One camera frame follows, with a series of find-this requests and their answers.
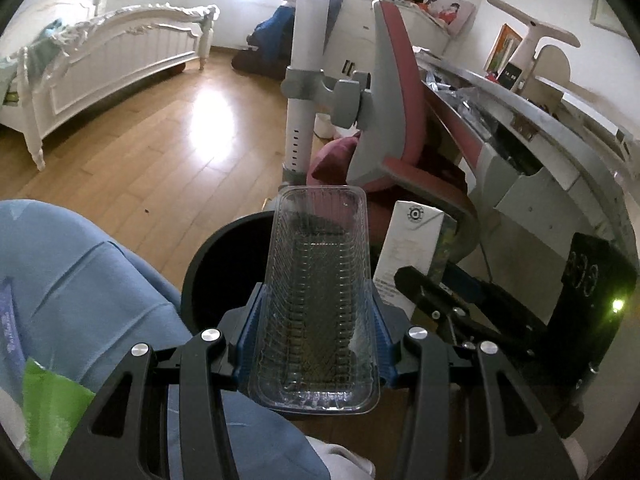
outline led light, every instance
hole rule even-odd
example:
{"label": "led light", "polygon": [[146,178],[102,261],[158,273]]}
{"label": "led light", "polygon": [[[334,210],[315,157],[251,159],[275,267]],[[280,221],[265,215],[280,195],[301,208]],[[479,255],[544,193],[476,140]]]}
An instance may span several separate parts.
{"label": "led light", "polygon": [[623,300],[613,300],[613,312],[616,314],[619,313],[624,306],[625,302]]}

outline clear plastic container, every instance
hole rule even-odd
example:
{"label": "clear plastic container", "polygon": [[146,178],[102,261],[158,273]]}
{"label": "clear plastic container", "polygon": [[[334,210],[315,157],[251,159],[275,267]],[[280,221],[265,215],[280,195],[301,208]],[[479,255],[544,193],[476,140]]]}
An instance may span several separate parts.
{"label": "clear plastic container", "polygon": [[281,192],[265,284],[250,397],[286,412],[375,407],[380,381],[364,192]]}

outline black trash can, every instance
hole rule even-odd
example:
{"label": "black trash can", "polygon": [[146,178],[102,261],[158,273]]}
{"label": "black trash can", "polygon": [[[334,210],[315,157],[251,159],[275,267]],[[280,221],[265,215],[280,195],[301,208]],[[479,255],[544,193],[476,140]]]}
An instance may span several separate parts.
{"label": "black trash can", "polygon": [[227,310],[244,306],[264,281],[273,211],[245,216],[215,232],[189,265],[180,317],[191,333],[218,326]]}

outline green package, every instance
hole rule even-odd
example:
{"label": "green package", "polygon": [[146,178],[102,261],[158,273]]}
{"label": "green package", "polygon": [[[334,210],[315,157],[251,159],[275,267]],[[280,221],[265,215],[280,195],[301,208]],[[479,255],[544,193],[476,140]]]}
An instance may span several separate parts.
{"label": "green package", "polygon": [[49,478],[95,394],[29,359],[22,382],[22,412],[33,468]]}

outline white bed frame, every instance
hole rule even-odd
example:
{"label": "white bed frame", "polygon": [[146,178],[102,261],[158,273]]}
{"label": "white bed frame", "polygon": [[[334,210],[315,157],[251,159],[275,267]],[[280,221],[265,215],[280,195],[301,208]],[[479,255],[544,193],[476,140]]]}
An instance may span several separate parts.
{"label": "white bed frame", "polygon": [[[87,21],[94,13],[90,0],[43,0],[14,18],[0,38],[0,57],[17,52],[20,99],[17,106],[0,106],[0,124],[24,134],[39,170],[45,167],[42,139],[78,112],[191,59],[199,58],[203,70],[220,11],[135,6]],[[63,51],[42,78],[29,81],[25,45],[58,17],[75,26],[61,33]]]}

